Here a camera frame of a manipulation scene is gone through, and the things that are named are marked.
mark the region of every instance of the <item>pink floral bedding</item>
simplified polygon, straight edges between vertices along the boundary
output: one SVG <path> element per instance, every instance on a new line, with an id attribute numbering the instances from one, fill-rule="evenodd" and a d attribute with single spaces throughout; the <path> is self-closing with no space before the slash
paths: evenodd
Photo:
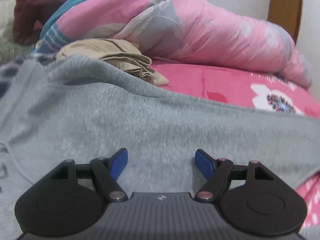
<path id="1" fill-rule="evenodd" d="M 222 103 L 320 118 L 320 105 L 304 89 L 271 75 L 202 65 L 153 61 L 152 68 L 169 80 L 164 89 Z M 297 192 L 308 206 L 303 228 L 320 225 L 320 173 Z"/>

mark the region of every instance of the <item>floral pattern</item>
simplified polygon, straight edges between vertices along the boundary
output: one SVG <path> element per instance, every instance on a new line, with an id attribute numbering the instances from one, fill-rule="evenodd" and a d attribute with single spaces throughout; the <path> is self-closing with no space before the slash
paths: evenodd
<path id="1" fill-rule="evenodd" d="M 251 89 L 257 94 L 257 96 L 252 99 L 252 103 L 257 109 L 304 115 L 304 113 L 293 104 L 292 99 L 279 90 L 270 90 L 264 84 L 252 84 Z"/>

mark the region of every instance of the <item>gray fleece blanket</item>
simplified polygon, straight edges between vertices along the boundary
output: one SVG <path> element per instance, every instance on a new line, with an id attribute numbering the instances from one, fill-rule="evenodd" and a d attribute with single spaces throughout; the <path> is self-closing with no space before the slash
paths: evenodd
<path id="1" fill-rule="evenodd" d="M 65 159 L 87 163 L 126 147 L 118 182 L 128 195 L 194 193 L 204 183 L 193 161 L 202 148 L 236 164 L 260 160 L 296 188 L 320 170 L 319 138 L 317 120 L 173 93 L 85 56 L 25 60 L 0 101 L 0 239 L 21 233 L 18 197 Z"/>

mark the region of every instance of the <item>pink blanket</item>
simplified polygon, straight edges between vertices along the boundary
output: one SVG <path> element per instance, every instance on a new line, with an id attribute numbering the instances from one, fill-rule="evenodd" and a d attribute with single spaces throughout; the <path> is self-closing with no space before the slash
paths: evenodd
<path id="1" fill-rule="evenodd" d="M 310 65 L 284 29 L 206 0 L 86 0 L 52 25 L 35 52 L 84 38 L 125 39 L 147 56 L 187 64 L 278 73 L 305 88 L 312 82 Z"/>

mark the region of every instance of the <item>folded beige fabric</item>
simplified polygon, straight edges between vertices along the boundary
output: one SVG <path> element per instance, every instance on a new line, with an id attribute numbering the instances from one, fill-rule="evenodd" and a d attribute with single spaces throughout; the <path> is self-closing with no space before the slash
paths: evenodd
<path id="1" fill-rule="evenodd" d="M 142 55 L 133 44 L 125 40 L 85 39 L 75 41 L 62 47 L 56 58 L 72 54 L 84 54 L 101 59 L 157 87 L 169 83 L 163 75 L 149 67 L 152 63 L 149 57 Z"/>

